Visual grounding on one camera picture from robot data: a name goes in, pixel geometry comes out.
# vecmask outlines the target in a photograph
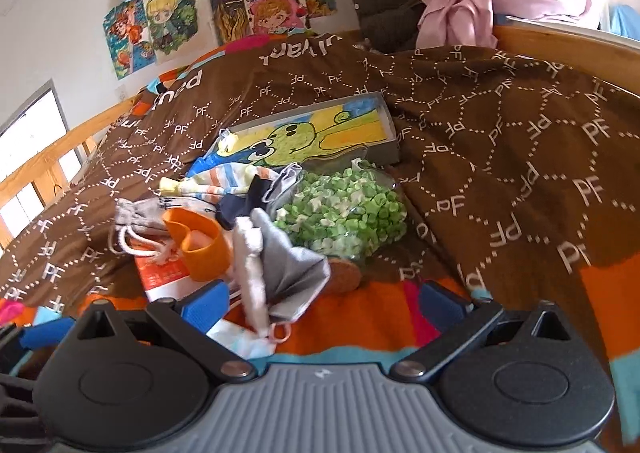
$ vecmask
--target plastic bag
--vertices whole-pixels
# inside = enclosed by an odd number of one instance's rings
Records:
[[[357,260],[406,232],[406,208],[395,180],[362,156],[366,148],[331,159],[309,159],[296,184],[270,206],[276,227],[294,245]]]
[[[640,41],[640,14],[628,5],[617,5],[611,13],[611,33]]]

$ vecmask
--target wooden bed frame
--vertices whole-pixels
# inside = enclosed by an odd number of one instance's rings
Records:
[[[535,25],[496,26],[494,34],[498,49],[564,63],[640,96],[640,51],[629,46]],[[96,147],[94,135],[128,112],[133,103],[134,98],[124,100],[76,126],[11,173],[0,182],[0,208],[30,183],[45,207],[55,201],[68,189],[59,159],[76,147],[91,155]],[[12,239],[0,216],[0,246],[6,249]]]

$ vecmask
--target white wall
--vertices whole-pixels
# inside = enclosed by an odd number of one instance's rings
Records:
[[[113,106],[122,94],[132,96],[158,74],[188,64],[217,46],[211,33],[207,46],[184,52],[162,65],[149,65],[118,81],[102,30],[105,14],[118,3],[0,0],[0,124],[52,79],[66,120],[73,128]],[[336,15],[313,20],[312,27],[320,32],[356,29],[353,1],[337,0],[337,5]]]

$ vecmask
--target cork coaster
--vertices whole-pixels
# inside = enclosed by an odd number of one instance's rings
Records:
[[[362,280],[360,268],[348,259],[329,258],[331,278],[327,282],[323,294],[345,294],[356,290]]]

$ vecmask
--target pf logo pattern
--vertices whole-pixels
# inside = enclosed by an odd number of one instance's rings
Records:
[[[132,259],[107,250],[116,198],[150,197],[161,177],[182,177],[221,128],[374,91],[394,118],[402,161],[389,172],[412,222],[369,259],[374,281],[448,276],[498,299],[518,289],[556,299],[581,270],[640,250],[637,97],[489,49],[389,56],[340,36],[292,36],[213,59],[145,116],[116,123],[80,183],[2,256],[0,295],[68,313],[87,293],[142,295]]]

